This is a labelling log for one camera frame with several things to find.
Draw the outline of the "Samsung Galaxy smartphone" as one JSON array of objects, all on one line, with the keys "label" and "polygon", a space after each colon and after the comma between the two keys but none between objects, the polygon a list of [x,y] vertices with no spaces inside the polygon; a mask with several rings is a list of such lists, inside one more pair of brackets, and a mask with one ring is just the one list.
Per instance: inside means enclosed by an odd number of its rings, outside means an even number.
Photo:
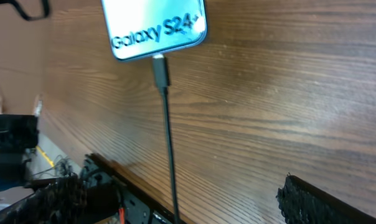
[{"label": "Samsung Galaxy smartphone", "polygon": [[204,0],[102,0],[113,56],[135,60],[199,45],[207,35]]}]

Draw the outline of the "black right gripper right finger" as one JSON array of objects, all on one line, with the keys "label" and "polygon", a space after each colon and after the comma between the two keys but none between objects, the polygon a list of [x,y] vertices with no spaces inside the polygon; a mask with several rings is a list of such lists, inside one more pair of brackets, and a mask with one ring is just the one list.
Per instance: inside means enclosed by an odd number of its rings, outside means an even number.
[{"label": "black right gripper right finger", "polygon": [[295,175],[287,175],[276,199],[288,224],[376,223],[376,218],[335,198]]}]

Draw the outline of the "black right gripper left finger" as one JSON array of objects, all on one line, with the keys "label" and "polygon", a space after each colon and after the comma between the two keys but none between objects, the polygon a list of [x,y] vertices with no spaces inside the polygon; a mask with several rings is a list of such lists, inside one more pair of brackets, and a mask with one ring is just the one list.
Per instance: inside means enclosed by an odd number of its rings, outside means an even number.
[{"label": "black right gripper left finger", "polygon": [[76,175],[56,179],[0,211],[0,224],[73,224],[87,205],[87,191]]}]

